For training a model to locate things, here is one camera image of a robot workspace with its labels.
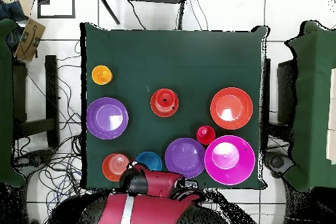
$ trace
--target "green tablecloth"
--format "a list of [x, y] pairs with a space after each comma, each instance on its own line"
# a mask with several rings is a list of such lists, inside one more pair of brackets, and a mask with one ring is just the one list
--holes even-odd
[[13, 82], [12, 53], [7, 45], [7, 36], [18, 27], [15, 21], [0, 20], [0, 182], [20, 187], [26, 183], [22, 175], [15, 172], [11, 165], [13, 145]]
[[[102, 173], [107, 155], [118, 152], [134, 160], [141, 152], [153, 151], [164, 164], [167, 146], [179, 137], [195, 139], [201, 125], [214, 127], [218, 137], [240, 136], [252, 146], [255, 169], [234, 188], [264, 187], [258, 179], [259, 91], [261, 41], [267, 27], [256, 28], [254, 32], [180, 32], [106, 31], [90, 24], [84, 26], [81, 27], [82, 37], [86, 37], [86, 107], [100, 97], [113, 97], [129, 113], [129, 124], [116, 139], [101, 140], [83, 129], [87, 134], [87, 159], [83, 163], [87, 188], [119, 186]], [[99, 64], [109, 67], [114, 75], [107, 85], [97, 85], [91, 78], [93, 68]], [[151, 96], [163, 87], [172, 89], [179, 99], [177, 112], [169, 118], [156, 116], [150, 108]], [[225, 87], [239, 87], [252, 99], [252, 118], [241, 129], [222, 129], [211, 118], [211, 99]], [[205, 170], [194, 180], [201, 188], [229, 187], [212, 180]]]
[[299, 75], [293, 122], [291, 157], [296, 165], [285, 178], [299, 191], [336, 187], [336, 165], [326, 159], [331, 69], [336, 68], [336, 31], [314, 21], [304, 22], [298, 37], [289, 41]]

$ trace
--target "orange cup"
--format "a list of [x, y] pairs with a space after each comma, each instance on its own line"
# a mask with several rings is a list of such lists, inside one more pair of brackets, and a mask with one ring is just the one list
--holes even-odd
[[98, 85], [111, 82], [113, 75], [107, 66], [96, 66], [92, 71], [92, 79]]

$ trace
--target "pink bowl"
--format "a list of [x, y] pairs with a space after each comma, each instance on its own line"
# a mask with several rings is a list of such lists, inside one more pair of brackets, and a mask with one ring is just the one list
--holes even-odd
[[244, 182], [255, 167], [255, 153], [244, 139], [226, 135], [215, 139], [205, 151], [205, 169], [223, 185]]

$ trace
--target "white tile floor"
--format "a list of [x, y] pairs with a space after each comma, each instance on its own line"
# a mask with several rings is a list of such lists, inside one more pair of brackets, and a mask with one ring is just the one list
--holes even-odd
[[[203, 30], [206, 30], [205, 19], [202, 16], [197, 0], [191, 0], [195, 14]], [[336, 24], [335, 0], [199, 0], [207, 17], [209, 30], [249, 31], [255, 26], [267, 25], [270, 35], [267, 39], [267, 57], [271, 62], [270, 110], [277, 111], [278, 96], [276, 83], [276, 68], [279, 62], [292, 58], [290, 50], [284, 45], [286, 39], [297, 36], [301, 22], [304, 20], [319, 20], [329, 28]], [[38, 58], [28, 63], [28, 73], [36, 84], [45, 91], [45, 55], [56, 55], [58, 59], [68, 56], [78, 56], [74, 50], [80, 37], [79, 23], [91, 22], [101, 28], [141, 29], [130, 4], [126, 1], [109, 0], [108, 4], [119, 18], [117, 25], [99, 0], [75, 0], [75, 18], [42, 18], [39, 22], [46, 26], [43, 40], [38, 47]], [[162, 3], [134, 2], [136, 13], [148, 30], [173, 30], [177, 17], [178, 5]], [[49, 6], [41, 6], [42, 15], [70, 15], [72, 0], [51, 0]], [[31, 17], [37, 19], [37, 0], [35, 0]], [[187, 0], [183, 16], [184, 30], [199, 30], [198, 23], [192, 13], [190, 1]], [[58, 66], [71, 64], [80, 65], [80, 58], [69, 58], [58, 61]], [[80, 71], [69, 66], [59, 69], [58, 75], [72, 88], [71, 107], [81, 112]], [[68, 88], [60, 82], [60, 86], [69, 93]], [[66, 112], [66, 96], [60, 90], [60, 111], [68, 118]], [[45, 118], [45, 98], [28, 78], [27, 80], [27, 113], [29, 120]], [[60, 121], [66, 119], [60, 114]], [[276, 114], [270, 113], [270, 120], [276, 122]], [[72, 124], [73, 134], [80, 133], [80, 126]], [[61, 131], [61, 139], [68, 137], [70, 130]], [[23, 145], [27, 139], [21, 139]], [[31, 143], [26, 150], [47, 148], [45, 134], [31, 137]], [[60, 152], [68, 152], [70, 144], [62, 147]], [[52, 185], [49, 179], [41, 176], [43, 182]], [[268, 187], [259, 190], [222, 190], [231, 202], [239, 203], [253, 219], [260, 224], [282, 224], [285, 212], [285, 192], [281, 180], [274, 179], [270, 172], [263, 168], [263, 179]], [[47, 216], [45, 197], [48, 193], [38, 178], [38, 173], [32, 177], [28, 189], [28, 213], [31, 218], [43, 222]]]

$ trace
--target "blue bowl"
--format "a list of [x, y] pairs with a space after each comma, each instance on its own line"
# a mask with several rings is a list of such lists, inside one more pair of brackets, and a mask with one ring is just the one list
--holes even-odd
[[136, 161], [146, 165], [149, 170], [162, 170], [161, 158], [155, 152], [143, 152], [136, 157]]

